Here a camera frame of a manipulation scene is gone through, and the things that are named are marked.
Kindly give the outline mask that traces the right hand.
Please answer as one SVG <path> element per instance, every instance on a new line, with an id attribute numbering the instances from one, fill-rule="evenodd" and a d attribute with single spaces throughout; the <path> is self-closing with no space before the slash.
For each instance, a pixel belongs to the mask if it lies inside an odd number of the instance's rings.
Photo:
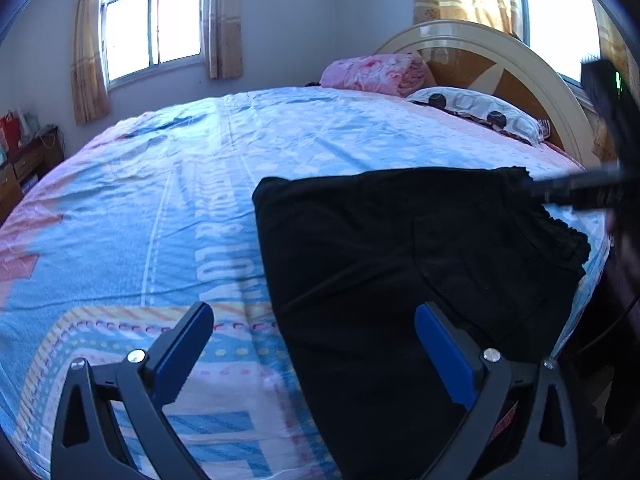
<path id="1" fill-rule="evenodd" d="M 623 307 L 631 301 L 628 313 L 631 324 L 639 329 L 639 242 L 617 220 L 612 210 L 606 215 L 606 229 L 613 242 L 605 266 L 605 274 L 617 300 Z"/>

